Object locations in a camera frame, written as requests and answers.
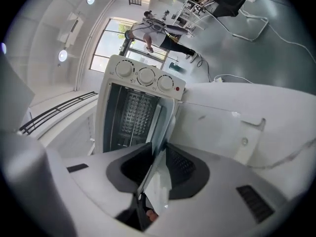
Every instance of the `person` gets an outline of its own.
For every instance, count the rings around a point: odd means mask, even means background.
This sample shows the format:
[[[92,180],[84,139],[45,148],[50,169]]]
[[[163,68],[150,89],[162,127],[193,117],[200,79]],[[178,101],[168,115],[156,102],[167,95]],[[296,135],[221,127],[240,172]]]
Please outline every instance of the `person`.
[[[136,23],[131,30],[125,32],[124,36],[128,40],[135,37],[144,40],[147,44],[147,50],[151,53],[154,51],[152,48],[153,44],[166,50],[186,54],[186,59],[189,59],[190,63],[192,63],[198,56],[194,50],[176,43],[164,31],[157,32],[151,27],[146,27],[143,23]]]
[[[145,18],[153,18],[154,16],[152,15],[152,11],[145,11],[144,12],[144,16]]]

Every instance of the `black cable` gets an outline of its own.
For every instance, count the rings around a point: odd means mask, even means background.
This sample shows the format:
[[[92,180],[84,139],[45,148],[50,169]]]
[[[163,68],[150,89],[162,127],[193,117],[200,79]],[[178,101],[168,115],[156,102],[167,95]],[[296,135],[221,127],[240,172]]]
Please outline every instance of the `black cable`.
[[[199,67],[201,67],[202,65],[203,65],[203,62],[206,62],[206,64],[207,64],[207,77],[208,77],[208,81],[209,82],[212,82],[212,80],[211,80],[211,75],[209,74],[209,65],[208,65],[208,62],[206,61],[206,60],[203,60],[203,58],[202,58],[202,55],[200,55],[199,53],[197,53],[199,56],[200,56],[200,58],[201,58],[201,60],[197,63],[197,67],[199,68]]]
[[[134,32],[134,31],[136,31],[136,30],[140,30],[140,29],[146,29],[146,28],[149,28],[149,27],[151,27],[151,26],[152,26],[152,25],[150,25],[150,26],[147,26],[147,27],[143,27],[143,28],[138,28],[138,29],[135,29],[135,30],[132,30],[132,29],[131,29],[131,31],[132,31],[132,32]]]

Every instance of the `hand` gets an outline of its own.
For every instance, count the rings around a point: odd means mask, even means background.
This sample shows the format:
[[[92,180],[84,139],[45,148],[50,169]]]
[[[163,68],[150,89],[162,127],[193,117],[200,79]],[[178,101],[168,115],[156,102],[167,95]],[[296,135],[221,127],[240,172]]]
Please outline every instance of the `hand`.
[[[158,215],[153,210],[148,210],[146,215],[149,217],[151,222],[154,222],[158,218]]]
[[[147,47],[147,50],[148,50],[150,53],[153,53],[153,52],[154,52],[154,50],[153,50],[152,47]]]

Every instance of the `black vent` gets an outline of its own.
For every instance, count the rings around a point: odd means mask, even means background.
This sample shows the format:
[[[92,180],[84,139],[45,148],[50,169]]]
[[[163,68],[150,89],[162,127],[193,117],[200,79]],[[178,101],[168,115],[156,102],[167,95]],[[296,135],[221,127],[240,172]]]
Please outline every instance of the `black vent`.
[[[274,210],[250,185],[241,186],[236,189],[247,204],[257,223],[261,223],[274,213]]]
[[[74,29],[76,28],[78,22],[79,22],[78,20],[75,21],[75,23],[74,23],[73,27],[71,28],[70,32],[72,32],[72,33],[74,32]]]
[[[71,167],[68,167],[67,170],[69,173],[72,173],[72,172],[75,172],[75,171],[78,171],[78,170],[82,170],[84,168],[88,168],[89,166],[87,164],[79,164],[79,165],[75,165],[75,166],[71,166]]]
[[[173,188],[188,181],[196,170],[192,161],[183,157],[173,149],[168,149],[166,165],[170,172],[171,185]]]
[[[151,144],[149,144],[143,151],[125,161],[121,165],[120,170],[124,176],[140,186],[153,164],[153,161],[152,147]]]

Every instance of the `vent slot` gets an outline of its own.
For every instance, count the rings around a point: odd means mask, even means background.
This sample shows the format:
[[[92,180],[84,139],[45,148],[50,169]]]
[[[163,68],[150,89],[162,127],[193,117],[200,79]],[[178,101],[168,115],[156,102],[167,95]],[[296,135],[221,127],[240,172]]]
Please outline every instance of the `vent slot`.
[[[71,28],[70,32],[72,32],[72,33],[74,32],[74,29],[76,28],[78,22],[79,22],[78,20],[75,21],[75,23],[74,23],[73,27]]]
[[[250,185],[238,187],[236,190],[248,206],[257,223],[263,222],[274,213],[274,210]]]

